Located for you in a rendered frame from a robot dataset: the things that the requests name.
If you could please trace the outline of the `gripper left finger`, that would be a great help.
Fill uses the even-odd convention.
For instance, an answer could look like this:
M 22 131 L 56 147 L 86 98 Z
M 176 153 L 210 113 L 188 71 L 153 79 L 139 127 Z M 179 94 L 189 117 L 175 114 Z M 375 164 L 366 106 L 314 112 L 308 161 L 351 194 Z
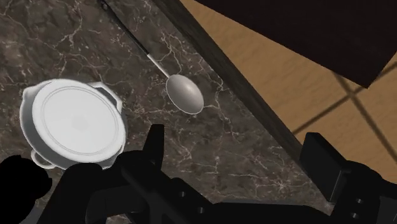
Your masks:
M 212 204 L 162 170 L 164 126 L 150 127 L 144 148 L 120 154 L 109 169 L 76 164 L 59 180 L 35 224 L 106 224 L 125 214 L 135 224 L 215 224 Z M 0 162 L 0 224 L 21 224 L 52 187 L 47 172 L 13 155 Z

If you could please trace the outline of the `white two-handled casserole dish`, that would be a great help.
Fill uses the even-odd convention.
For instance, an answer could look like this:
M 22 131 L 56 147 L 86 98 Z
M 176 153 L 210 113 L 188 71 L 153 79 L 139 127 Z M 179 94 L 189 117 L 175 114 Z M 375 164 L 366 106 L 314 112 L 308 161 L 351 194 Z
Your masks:
M 52 79 L 24 89 L 20 126 L 41 168 L 95 163 L 107 169 L 125 147 L 122 115 L 122 100 L 102 82 Z

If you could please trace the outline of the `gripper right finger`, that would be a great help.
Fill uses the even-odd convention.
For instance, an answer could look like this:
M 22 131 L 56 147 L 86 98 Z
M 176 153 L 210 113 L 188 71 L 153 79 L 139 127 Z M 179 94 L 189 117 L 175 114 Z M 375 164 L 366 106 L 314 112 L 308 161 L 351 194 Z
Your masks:
M 334 205 L 332 224 L 397 224 L 397 184 L 345 159 L 320 133 L 306 133 L 299 161 Z

